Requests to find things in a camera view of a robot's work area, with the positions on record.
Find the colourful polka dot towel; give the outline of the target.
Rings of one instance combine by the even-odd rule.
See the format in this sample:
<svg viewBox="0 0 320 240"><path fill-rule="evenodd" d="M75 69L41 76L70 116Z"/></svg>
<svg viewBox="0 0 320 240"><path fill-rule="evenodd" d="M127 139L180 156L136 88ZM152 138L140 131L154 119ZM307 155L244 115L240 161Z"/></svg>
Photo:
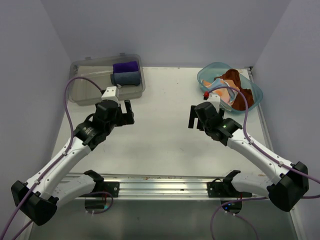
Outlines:
<svg viewBox="0 0 320 240"><path fill-rule="evenodd" d="M235 85L234 81L230 79L216 78L213 80L213 82L202 79L200 82L209 90L214 89L212 92L219 95L220 99L229 106L232 106L235 102L238 92L230 88L222 87L231 87L237 89L238 91L240 90Z"/></svg>

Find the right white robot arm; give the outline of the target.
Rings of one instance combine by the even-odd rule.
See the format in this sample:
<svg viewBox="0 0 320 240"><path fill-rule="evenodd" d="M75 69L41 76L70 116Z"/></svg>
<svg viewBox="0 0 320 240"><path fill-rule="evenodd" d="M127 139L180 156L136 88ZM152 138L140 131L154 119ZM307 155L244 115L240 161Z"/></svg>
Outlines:
<svg viewBox="0 0 320 240"><path fill-rule="evenodd" d="M210 198L269 198L280 210L289 212L309 190L308 168L302 162L292 163L246 136L242 125L224 118L210 102L190 107L188 128L205 132L212 140L238 152L262 171L262 175L232 170L222 179L207 183Z"/></svg>

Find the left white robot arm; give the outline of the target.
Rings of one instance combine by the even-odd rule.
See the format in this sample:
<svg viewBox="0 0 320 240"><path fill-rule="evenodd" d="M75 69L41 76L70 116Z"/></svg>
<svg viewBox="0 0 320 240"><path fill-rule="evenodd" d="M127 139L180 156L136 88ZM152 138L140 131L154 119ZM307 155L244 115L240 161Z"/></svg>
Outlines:
<svg viewBox="0 0 320 240"><path fill-rule="evenodd" d="M124 102L126 112L113 100L103 100L95 105L95 113L73 131L60 152L36 175L26 182L16 181L11 192L15 205L36 225L46 224L58 208L83 195L107 196L103 177L87 170L66 185L60 185L70 170L100 143L115 127L134 124L130 100Z"/></svg>

